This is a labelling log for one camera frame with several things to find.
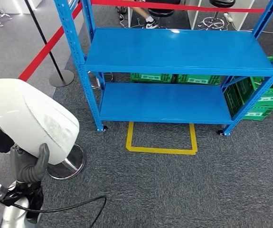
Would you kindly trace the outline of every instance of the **black wire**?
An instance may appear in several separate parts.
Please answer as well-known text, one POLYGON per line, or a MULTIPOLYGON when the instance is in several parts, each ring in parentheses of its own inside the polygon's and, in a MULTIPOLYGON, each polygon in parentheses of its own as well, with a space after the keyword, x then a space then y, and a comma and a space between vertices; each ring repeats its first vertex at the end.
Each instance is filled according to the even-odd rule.
POLYGON ((81 203, 78 203, 76 205, 73 205, 73 206, 70 206, 70 207, 66 207, 66 208, 59 208, 59 209, 49 209, 49 210, 33 210, 33 209, 29 209, 29 208, 25 208, 25 207, 22 207, 20 205, 17 205, 17 204, 14 204, 12 206, 18 208, 18 209, 21 209, 21 210, 25 210, 25 211, 28 211, 28 212, 33 212, 33 213, 53 213, 53 212, 60 212, 60 211, 64 211, 64 210, 70 210, 70 209, 73 209, 73 208, 78 208, 78 207, 81 207, 85 204, 88 204, 88 203, 91 203, 91 202, 95 202, 97 200, 100 200, 100 199, 104 199, 103 206, 101 207, 101 209, 99 210, 98 214, 95 217, 95 219, 93 220, 92 223, 91 223, 90 227, 92 227, 98 219, 98 217, 101 214, 101 212, 104 210, 104 208, 105 207, 106 203, 107 203, 107 196, 98 196, 95 198, 92 198, 92 199, 89 199, 87 201, 84 201, 84 202, 81 202, 81 203))

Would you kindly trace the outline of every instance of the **shelf board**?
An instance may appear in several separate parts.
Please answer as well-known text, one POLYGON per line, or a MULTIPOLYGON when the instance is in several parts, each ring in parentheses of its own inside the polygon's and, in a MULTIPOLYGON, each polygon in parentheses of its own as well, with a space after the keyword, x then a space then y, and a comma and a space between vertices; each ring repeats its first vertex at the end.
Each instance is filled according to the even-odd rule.
POLYGON ((251 32, 98 28, 85 62, 93 72, 272 76, 251 32))
POLYGON ((105 121, 230 124, 221 87, 214 85, 106 83, 105 121))

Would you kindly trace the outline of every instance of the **yellow tape square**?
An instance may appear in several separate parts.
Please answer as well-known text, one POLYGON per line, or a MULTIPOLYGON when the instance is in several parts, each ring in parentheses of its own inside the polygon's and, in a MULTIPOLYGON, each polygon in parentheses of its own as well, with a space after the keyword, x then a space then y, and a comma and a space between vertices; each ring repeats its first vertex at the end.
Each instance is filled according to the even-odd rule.
POLYGON ((195 155, 197 152, 197 144, 194 124, 190 123, 190 136, 191 138, 191 150, 183 149, 168 149, 168 148, 154 148, 154 147, 140 147, 132 146, 134 122, 129 122, 126 139, 126 148, 131 152, 146 152, 146 153, 169 153, 169 154, 185 154, 195 155))

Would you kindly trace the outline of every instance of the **green plastic crate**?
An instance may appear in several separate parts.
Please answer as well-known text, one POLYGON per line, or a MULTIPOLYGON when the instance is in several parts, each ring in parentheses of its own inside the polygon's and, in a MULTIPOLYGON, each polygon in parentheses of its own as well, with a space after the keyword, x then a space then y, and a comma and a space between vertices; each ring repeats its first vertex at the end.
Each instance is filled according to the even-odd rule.
POLYGON ((172 74, 131 73, 130 79, 132 82, 171 83, 172 74))
POLYGON ((221 76, 212 76, 212 75, 178 75, 177 82, 219 85, 221 84, 221 78, 222 78, 221 76))
MULTIPOLYGON (((273 61, 273 57, 269 57, 268 59, 273 61)), ((264 81, 264 79, 264 77, 248 77, 237 82, 237 86, 242 102, 244 104, 247 101, 253 94, 253 92, 257 90, 264 81)), ((255 104, 255 106, 273 106, 273 85, 262 95, 261 99, 255 104)))
POLYGON ((228 86, 224 93, 224 97, 231 116, 234 116, 243 105, 236 85, 228 86))
POLYGON ((268 107, 253 107, 243 117, 243 120, 261 121, 273 111, 268 107))
MULTIPOLYGON (((224 93, 224 97, 228 105, 230 115, 233 117, 243 105, 240 97, 236 85, 230 85, 224 93)), ((243 117, 243 120, 257 120, 261 121, 273 111, 273 107, 252 107, 250 111, 243 117)))

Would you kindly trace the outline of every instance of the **black stanchion pole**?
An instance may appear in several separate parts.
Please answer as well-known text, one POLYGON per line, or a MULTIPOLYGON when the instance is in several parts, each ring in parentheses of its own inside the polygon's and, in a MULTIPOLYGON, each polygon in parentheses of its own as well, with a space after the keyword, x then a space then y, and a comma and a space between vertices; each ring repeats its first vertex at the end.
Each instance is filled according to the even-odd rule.
MULTIPOLYGON (((37 19, 36 18, 34 12, 33 12, 32 7, 30 5, 28 0, 24 0, 29 9, 30 15, 32 16, 33 20, 37 27, 38 31, 40 33, 40 36, 42 36, 43 42, 45 44, 47 44, 47 40, 45 39, 45 35, 42 33, 42 28, 39 26, 39 23, 38 23, 37 19)), ((54 87, 63 87, 63 86, 67 86, 70 84, 73 80, 74 80, 74 74, 70 70, 60 70, 59 67, 57 65, 55 59, 54 58, 53 54, 50 51, 49 52, 51 60, 53 61, 54 65, 56 68, 57 72, 53 73, 50 78, 49 82, 52 86, 54 87)))

